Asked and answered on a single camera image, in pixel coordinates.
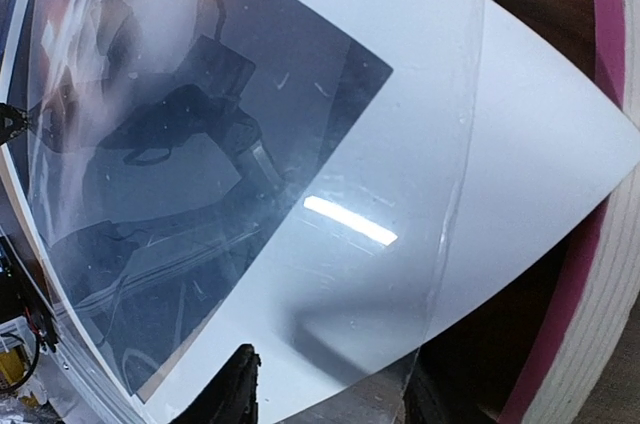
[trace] white surface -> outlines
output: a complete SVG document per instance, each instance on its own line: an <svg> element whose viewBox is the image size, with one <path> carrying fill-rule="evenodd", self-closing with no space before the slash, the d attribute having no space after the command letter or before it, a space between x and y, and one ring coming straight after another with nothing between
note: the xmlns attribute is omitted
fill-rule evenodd
<svg viewBox="0 0 640 424"><path fill-rule="evenodd" d="M486 6L468 174L429 337L521 274L604 199L640 159L636 129L584 75L498 6L490 2ZM371 115L365 113L359 124L372 125L367 117ZM402 161L399 149L403 141L415 137L405 132L400 121L387 129L397 132L398 150L394 156L381 154L383 171L377 176L381 181L392 174L390 167L400 164L400 170L408 164ZM353 152L346 149L354 142L349 138L361 130L358 126L353 129L332 159L334 164ZM411 144L428 152L424 144ZM181 385L186 376L194 387L202 387L213 374L211 370L222 364L222 355L217 360L212 356L214 348L226 358L242 342L254 344L262 357L262 422L276 422L342 390L344 382L318 371L289 343L292 313L305 308L305 303L307 309L313 309L321 302L318 286L322 283L344 279L345 271L334 266L338 252L344 251L339 262L354 271L353 281L340 281L341 287L331 284L331 292L325 294L326 300L344 301L342 315L322 322L313 311L302 316L313 321L309 325L316 335L370 372L419 344L415 327L421 324L420 313L389 304L386 313L377 312L366 320L353 296L361 295L362 289L375 292L377 299L387 303L419 296L410 281L413 276L414 282L424 282L419 277L421 270L408 262L424 260L424 255L417 248L415 254L404 255L390 248L388 255L379 255L378 262L370 262L365 271L358 266L357 253L341 247L344 241L317 230L305 234L305 220L310 219L299 207L292 212L149 401L147 408L159 422L166 422L168 411L183 408L195 397L193 388ZM311 273L317 273L318 279L305 276ZM345 316L357 316L355 329L344 325ZM378 353L372 353L372 347Z"/></svg>
<svg viewBox="0 0 640 424"><path fill-rule="evenodd" d="M449 262L429 337L496 294L636 165L636 128L578 69L495 3Z"/></svg>
<svg viewBox="0 0 640 424"><path fill-rule="evenodd" d="M269 423L377 372L425 339L442 225L466 151L483 0L299 1L394 72L147 401L159 423L186 408L243 343L262 359L260 419ZM445 11L444 2L455 5ZM304 206L319 200L398 238L386 247L359 225ZM319 342L335 355L318 350Z"/></svg>

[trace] scratch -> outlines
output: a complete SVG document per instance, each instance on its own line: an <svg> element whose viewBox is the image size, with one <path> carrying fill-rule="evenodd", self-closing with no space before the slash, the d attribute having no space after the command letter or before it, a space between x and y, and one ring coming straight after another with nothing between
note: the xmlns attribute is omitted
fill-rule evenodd
<svg viewBox="0 0 640 424"><path fill-rule="evenodd" d="M329 274L328 272L323 272L317 269L310 269L308 267L300 266L298 264L285 263L287 267L290 269L294 269L296 271L307 272L313 276L317 276L321 278L323 281L336 282L336 278Z"/></svg>
<svg viewBox="0 0 640 424"><path fill-rule="evenodd" d="M306 219L300 219L300 218L298 218L297 220L298 220L298 221L300 221L300 222L303 222L304 224L307 224L307 225L308 225L308 226L310 226L310 227L313 227L314 229L318 229L318 230L323 230L323 229L324 229L323 227L317 226L316 224L313 224L313 223L311 223L310 221L307 221ZM345 238L344 238L343 236L341 236L340 234L336 234L335 232L332 232L332 233L331 233L331 235L332 235L333 237L336 237L336 238L340 239L340 240L343 240L343 241L345 240ZM375 254L374 254L373 252L371 252L370 250L365 249L365 248L364 248L364 247L362 247L362 246L358 246L358 245L357 245L355 242L353 242L353 241L350 241L350 240L349 240L349 241L347 241L347 242L348 242L348 244L349 244L350 246L355 247L355 248L356 248L356 249L358 249L359 251L362 251L362 252L364 252L365 254L367 254L367 255L369 255L369 256L374 256L374 255L375 255ZM294 268L295 268L295 267L298 267L298 266L293 266L293 265L291 265L291 264L287 264L287 265L288 265L288 266L290 266L290 267L294 267Z"/></svg>
<svg viewBox="0 0 640 424"><path fill-rule="evenodd" d="M315 86L316 86L316 89L318 89L320 91L320 94L322 94L324 97L331 97L331 94L329 94L327 91L325 91L320 84L318 84L316 82Z"/></svg>
<svg viewBox="0 0 640 424"><path fill-rule="evenodd" d="M276 85L276 87L278 88L279 91L284 89L284 86L287 85L287 81L289 81L289 77L290 76L291 76L291 73L287 72L287 75L284 76L284 79L282 80L282 82L280 84L278 84L276 81L273 81L273 83Z"/></svg>

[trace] wire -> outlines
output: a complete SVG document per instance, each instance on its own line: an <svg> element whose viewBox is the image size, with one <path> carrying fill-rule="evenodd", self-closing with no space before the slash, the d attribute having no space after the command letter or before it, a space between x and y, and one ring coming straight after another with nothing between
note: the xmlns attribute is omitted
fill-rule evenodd
<svg viewBox="0 0 640 424"><path fill-rule="evenodd" d="M20 379L15 384L10 385L9 387L4 387L4 388L0 387L0 395L10 395L18 391L22 386L24 386L27 383L27 381L31 378L31 376L35 372L36 367L38 366L38 361L40 360L40 346L42 345L42 339L40 338L40 335L37 332L34 332L33 335L36 338L36 350L35 350L35 354L33 355L33 361L29 364L29 369L27 370L26 374L22 376L22 379ZM0 337L15 339L16 341L21 342L22 345L25 347L27 345L26 342L24 342L24 339L22 339L20 336L17 336L11 332L0 334Z"/></svg>
<svg viewBox="0 0 640 424"><path fill-rule="evenodd" d="M154 373L156 373L158 371L158 369L160 369L160 364L158 364L156 361L154 361L147 354L145 354L144 352L142 352L142 351L140 351L138 349L133 349L131 347L127 347L125 349L125 351L124 351L124 354L122 354L122 363L120 364L120 369L122 371L122 378L125 381L125 385L127 386L127 390L129 391L129 393L131 395L135 394L135 392L136 392L131 388L131 383L129 382L129 375L127 374L127 362L132 357L135 357L135 358L139 359L140 362L142 362L143 364L146 364L147 366L149 366L149 369L151 369L151 375L153 375Z"/></svg>
<svg viewBox="0 0 640 424"><path fill-rule="evenodd" d="M109 326L107 327L106 332L102 336L102 339L100 339L100 341L96 343L96 347L98 349L100 349L102 346L104 346L107 343L107 339L111 334L111 329L113 329L113 324L116 320L116 312L118 311L118 306L120 304L120 297L122 296L122 290L124 289L124 284L127 281L128 277L129 276L127 274L122 276L120 278L120 282L118 283L118 286L116 287L116 292L115 292L115 295L113 296L113 301L112 301L113 309L111 310L111 317L109 318Z"/></svg>
<svg viewBox="0 0 640 424"><path fill-rule="evenodd" d="M36 336L39 336L40 332L38 332L38 328L33 323L33 318L31 317L31 312L29 311L29 308L26 307L26 306L24 308L24 315L25 315L25 317L27 319L27 325L29 326L29 330L31 332L33 332Z"/></svg>

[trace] transparent acrylic panel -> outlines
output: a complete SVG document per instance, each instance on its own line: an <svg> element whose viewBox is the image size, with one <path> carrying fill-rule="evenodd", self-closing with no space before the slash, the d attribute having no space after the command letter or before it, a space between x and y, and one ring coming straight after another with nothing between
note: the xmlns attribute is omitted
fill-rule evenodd
<svg viewBox="0 0 640 424"><path fill-rule="evenodd" d="M246 341L264 422L300 417L420 345L481 47L452 1L35 0L14 159L123 405L168 422Z"/></svg>

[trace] black object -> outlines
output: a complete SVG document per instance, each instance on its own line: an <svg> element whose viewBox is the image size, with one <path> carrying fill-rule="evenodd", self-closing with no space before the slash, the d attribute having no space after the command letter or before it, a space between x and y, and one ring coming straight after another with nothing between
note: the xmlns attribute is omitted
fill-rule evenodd
<svg viewBox="0 0 640 424"><path fill-rule="evenodd" d="M424 348L405 393L406 424L495 424Z"/></svg>
<svg viewBox="0 0 640 424"><path fill-rule="evenodd" d="M137 106L100 147L131 149L126 164L154 165L169 159L191 136L206 133L233 162L261 137L255 119L239 108L255 68L224 44L200 36L171 78L173 91L160 102ZM166 152L141 158L152 149Z"/></svg>
<svg viewBox="0 0 640 424"><path fill-rule="evenodd" d="M0 322L7 322L20 317L24 307L15 287L16 281L2 261L4 259L0 260Z"/></svg>
<svg viewBox="0 0 640 424"><path fill-rule="evenodd" d="M54 328L50 304L44 301L46 298L36 289L38 285L27 275L28 271L20 264L16 250L7 236L0 236L0 268L3 271L1 274L6 279L0 286L0 301L4 302L4 299L9 299L13 306L20 306L19 314L15 315L16 309L14 307L13 312L7 313L7 316L11 315L11 319L13 319L25 315L31 330L38 334L43 344L55 352L58 336ZM4 319L4 308L0 308L0 311L3 316L0 322L10 320Z"/></svg>
<svg viewBox="0 0 640 424"><path fill-rule="evenodd" d="M18 391L22 386L24 386L27 383L29 379L31 379L31 376L33 376L33 373L35 372L36 367L38 367L38 360L40 359L40 346L42 345L42 340L40 339L40 336L37 333L34 332L33 335L36 338L35 354L33 356L33 361L29 364L29 369L27 370L25 375L22 376L22 378L15 384L11 384L9 387L0 387L0 395L3 395L3 394L11 395L14 392ZM6 334L2 334L0 335L0 337L5 337L5 338L10 337L12 339L15 339L16 341L20 341L22 344L26 344L24 342L24 339L10 332L7 332Z"/></svg>
<svg viewBox="0 0 640 424"><path fill-rule="evenodd" d="M29 128L25 111L0 103L0 146L15 139Z"/></svg>
<svg viewBox="0 0 640 424"><path fill-rule="evenodd" d="M172 424L257 424L260 358L245 344Z"/></svg>

